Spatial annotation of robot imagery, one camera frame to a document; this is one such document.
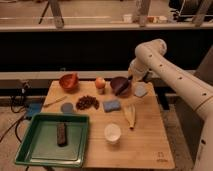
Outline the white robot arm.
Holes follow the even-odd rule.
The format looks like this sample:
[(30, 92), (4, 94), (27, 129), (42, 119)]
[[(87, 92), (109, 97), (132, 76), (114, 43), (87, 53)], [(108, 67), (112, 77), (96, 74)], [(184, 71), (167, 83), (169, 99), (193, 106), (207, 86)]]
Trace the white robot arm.
[(152, 70), (204, 120), (193, 171), (213, 171), (213, 87), (165, 59), (166, 52), (162, 39), (137, 45), (128, 72), (137, 80)]

